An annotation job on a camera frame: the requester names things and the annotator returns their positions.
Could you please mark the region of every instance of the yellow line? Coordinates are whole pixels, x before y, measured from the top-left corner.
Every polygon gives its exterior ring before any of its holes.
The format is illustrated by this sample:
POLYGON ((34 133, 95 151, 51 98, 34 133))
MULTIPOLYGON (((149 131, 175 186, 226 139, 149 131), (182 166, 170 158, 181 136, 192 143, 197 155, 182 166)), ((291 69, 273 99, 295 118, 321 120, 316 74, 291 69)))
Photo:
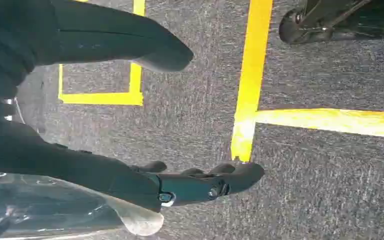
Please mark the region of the yellow line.
MULTIPOLYGON (((134 0, 133 13, 145 15, 145 0, 134 0)), ((130 64, 129 92, 118 93, 78 93, 63 94, 64 66, 59 65, 58 98, 65 104, 91 104, 91 105, 136 105, 143 106, 144 98, 141 93, 142 67, 130 64)))
MULTIPOLYGON (((133 13, 139 16, 145 16, 145 0, 134 0, 133 13)), ((142 67, 136 63, 130 64, 130 84, 129 92, 140 93, 142 80, 142 67)))
POLYGON ((269 35, 273 0, 251 0, 243 51, 235 122, 231 142, 231 157, 248 162, 251 157, 255 119, 269 35))
POLYGON ((133 13, 139 16, 145 16, 145 0, 133 1, 133 13))
POLYGON ((258 123, 384 137, 384 112, 332 108, 259 111, 258 123))
POLYGON ((139 105, 143 104, 141 92, 65 94, 65 104, 139 105))

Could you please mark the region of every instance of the bolt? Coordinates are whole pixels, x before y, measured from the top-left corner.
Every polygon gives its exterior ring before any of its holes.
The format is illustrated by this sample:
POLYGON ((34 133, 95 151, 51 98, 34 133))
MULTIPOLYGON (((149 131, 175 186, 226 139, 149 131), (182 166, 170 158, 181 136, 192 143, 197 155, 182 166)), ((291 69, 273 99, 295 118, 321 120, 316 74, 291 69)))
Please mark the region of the bolt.
POLYGON ((172 195, 169 193, 161 193, 159 195, 159 200, 163 203, 168 203, 172 200, 172 195))
POLYGON ((217 188, 211 188, 208 192, 208 196, 212 198, 216 198, 219 195, 219 192, 217 191, 217 188))

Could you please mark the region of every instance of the yellow tape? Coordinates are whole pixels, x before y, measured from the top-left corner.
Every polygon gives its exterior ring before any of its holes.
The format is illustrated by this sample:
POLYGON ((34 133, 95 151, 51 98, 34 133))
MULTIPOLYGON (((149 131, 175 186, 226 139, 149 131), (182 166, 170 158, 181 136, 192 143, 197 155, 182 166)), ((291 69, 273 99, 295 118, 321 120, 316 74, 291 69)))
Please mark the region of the yellow tape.
MULTIPOLYGON (((145 5, 145 0, 134 0, 133 13, 144 16, 145 5)), ((144 97, 141 92, 142 67, 135 63, 130 64, 129 92, 64 94, 64 66, 62 64, 59 65, 58 73, 58 98, 65 104, 144 105, 144 97)))
POLYGON ((273 0, 251 0, 243 51, 236 113, 231 141, 231 157, 248 162, 251 157, 255 119, 269 35, 273 0))
POLYGON ((331 108, 259 111, 255 120, 306 129, 384 137, 384 112, 331 108))

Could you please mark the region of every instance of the floor marking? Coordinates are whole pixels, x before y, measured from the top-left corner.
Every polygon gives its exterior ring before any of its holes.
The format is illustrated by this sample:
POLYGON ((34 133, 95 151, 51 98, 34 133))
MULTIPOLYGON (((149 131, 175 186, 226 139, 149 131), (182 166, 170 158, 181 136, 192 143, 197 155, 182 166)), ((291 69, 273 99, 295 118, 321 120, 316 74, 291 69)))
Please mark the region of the floor marking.
POLYGON ((256 123, 384 137, 384 112, 333 108, 258 110, 273 0, 251 0, 231 157, 249 162, 256 123))
POLYGON ((258 111, 257 123, 384 137, 384 112, 332 108, 258 111))
MULTIPOLYGON (((133 13, 136 15, 145 15, 145 0, 133 0, 133 13)), ((129 92, 115 93, 63 93, 64 66, 59 65, 58 69, 58 98, 64 104, 88 104, 88 105, 133 105, 143 106, 144 97, 141 92, 142 67, 130 64, 129 92)))
POLYGON ((258 109, 263 82, 264 62, 269 36, 273 0, 251 0, 246 27, 242 71, 237 96, 231 141, 231 157, 248 162, 255 131, 254 115, 258 109))

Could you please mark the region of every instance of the black wheel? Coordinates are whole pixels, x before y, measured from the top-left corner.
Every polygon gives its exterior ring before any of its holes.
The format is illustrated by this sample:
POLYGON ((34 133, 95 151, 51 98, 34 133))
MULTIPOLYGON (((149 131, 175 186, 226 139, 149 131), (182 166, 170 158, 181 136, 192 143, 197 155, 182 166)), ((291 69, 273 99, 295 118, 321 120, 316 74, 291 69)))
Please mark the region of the black wheel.
POLYGON ((303 44, 310 39, 310 33, 299 28, 302 12, 302 8, 294 8, 283 16, 279 25, 279 37, 283 42, 291 45, 303 44))

